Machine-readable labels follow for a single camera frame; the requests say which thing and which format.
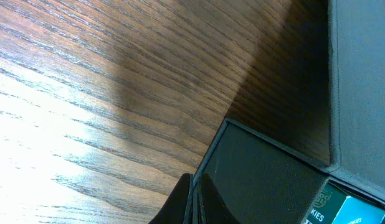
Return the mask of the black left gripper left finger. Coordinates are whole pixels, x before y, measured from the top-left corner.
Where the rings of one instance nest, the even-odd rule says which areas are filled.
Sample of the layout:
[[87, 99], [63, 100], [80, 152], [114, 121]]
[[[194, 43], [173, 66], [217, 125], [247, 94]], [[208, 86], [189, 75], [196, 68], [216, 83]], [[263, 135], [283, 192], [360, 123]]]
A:
[[193, 175], [185, 173], [149, 224], [191, 224], [192, 222]]

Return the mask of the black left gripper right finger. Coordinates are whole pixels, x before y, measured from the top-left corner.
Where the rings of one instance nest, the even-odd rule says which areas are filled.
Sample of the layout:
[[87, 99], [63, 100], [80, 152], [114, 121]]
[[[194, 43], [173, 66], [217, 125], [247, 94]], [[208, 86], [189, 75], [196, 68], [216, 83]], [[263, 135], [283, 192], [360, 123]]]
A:
[[208, 174], [202, 174], [199, 178], [197, 203], [199, 224], [239, 224]]

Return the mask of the black storage box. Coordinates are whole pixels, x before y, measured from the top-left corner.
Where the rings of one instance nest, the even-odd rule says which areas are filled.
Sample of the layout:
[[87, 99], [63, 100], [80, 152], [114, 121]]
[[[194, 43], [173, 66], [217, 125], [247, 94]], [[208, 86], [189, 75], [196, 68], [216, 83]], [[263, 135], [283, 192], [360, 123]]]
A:
[[195, 174], [195, 220], [202, 174], [240, 223], [303, 223], [329, 182], [385, 209], [385, 1], [219, 7], [254, 56]]

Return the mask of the teal Chunkies cookie box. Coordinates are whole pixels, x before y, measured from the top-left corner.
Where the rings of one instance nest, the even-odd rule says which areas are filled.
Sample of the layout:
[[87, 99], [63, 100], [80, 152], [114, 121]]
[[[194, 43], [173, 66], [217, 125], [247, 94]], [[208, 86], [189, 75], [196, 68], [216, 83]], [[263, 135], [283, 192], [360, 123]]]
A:
[[382, 224], [384, 219], [385, 209], [329, 182], [303, 224]]

